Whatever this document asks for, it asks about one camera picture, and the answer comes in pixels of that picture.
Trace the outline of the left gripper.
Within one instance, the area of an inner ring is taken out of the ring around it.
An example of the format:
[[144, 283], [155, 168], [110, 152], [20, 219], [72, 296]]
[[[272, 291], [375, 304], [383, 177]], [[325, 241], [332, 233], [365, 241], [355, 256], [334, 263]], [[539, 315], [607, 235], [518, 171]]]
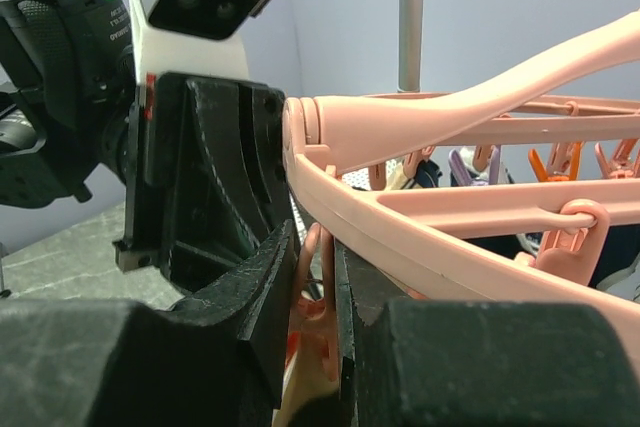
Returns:
[[[168, 189], [148, 182], [148, 134], [158, 104], [180, 115]], [[122, 147], [124, 231], [113, 242], [123, 272], [155, 267], [195, 292], [251, 257], [293, 219], [282, 159], [282, 91], [265, 84], [176, 73], [136, 88]]]

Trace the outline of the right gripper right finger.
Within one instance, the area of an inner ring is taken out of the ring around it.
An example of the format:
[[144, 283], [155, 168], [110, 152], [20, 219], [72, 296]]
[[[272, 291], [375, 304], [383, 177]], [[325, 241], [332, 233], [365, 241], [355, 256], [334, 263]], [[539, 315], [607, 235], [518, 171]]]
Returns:
[[579, 304], [428, 301], [335, 247], [350, 426], [635, 426], [639, 383]]

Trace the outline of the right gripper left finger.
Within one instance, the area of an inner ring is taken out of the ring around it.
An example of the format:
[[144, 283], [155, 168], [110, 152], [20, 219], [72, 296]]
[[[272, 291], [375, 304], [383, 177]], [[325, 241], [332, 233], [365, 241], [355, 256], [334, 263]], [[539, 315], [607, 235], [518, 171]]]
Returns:
[[5, 426], [267, 426], [280, 405], [295, 225], [168, 311], [5, 300]]

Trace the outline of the pink round clip hanger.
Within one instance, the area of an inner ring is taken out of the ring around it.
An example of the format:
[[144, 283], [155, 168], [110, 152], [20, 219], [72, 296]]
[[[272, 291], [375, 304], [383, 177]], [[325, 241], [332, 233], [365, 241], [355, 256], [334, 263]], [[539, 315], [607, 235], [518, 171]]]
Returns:
[[483, 83], [448, 94], [290, 98], [283, 156], [302, 206], [347, 247], [430, 299], [586, 303], [639, 359], [639, 308], [589, 286], [490, 252], [533, 260], [544, 226], [574, 199], [597, 202], [610, 225], [639, 220], [639, 182], [518, 183], [498, 188], [359, 191], [341, 177], [424, 147], [552, 144], [633, 139], [639, 105], [563, 97], [556, 89], [639, 57], [639, 16], [630, 13], [537, 54]]

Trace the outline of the olive green underwear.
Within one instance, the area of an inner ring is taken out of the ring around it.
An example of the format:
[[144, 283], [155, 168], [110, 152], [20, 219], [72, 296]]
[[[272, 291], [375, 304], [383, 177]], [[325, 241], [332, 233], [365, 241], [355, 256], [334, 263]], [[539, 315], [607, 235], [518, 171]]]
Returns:
[[293, 333], [288, 341], [288, 358], [283, 379], [281, 407], [274, 411], [272, 425], [288, 426], [304, 406], [338, 391], [324, 369], [326, 345], [314, 334]]

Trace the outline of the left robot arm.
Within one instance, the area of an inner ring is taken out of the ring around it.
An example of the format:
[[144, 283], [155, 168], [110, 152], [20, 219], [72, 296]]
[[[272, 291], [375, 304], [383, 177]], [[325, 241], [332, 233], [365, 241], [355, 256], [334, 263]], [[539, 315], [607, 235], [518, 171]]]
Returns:
[[36, 209], [91, 194], [98, 165], [126, 187], [125, 271], [154, 266], [194, 292], [254, 257], [294, 215], [283, 93], [222, 50], [253, 0], [162, 0], [164, 64], [136, 69], [123, 0], [1, 0], [1, 201]]

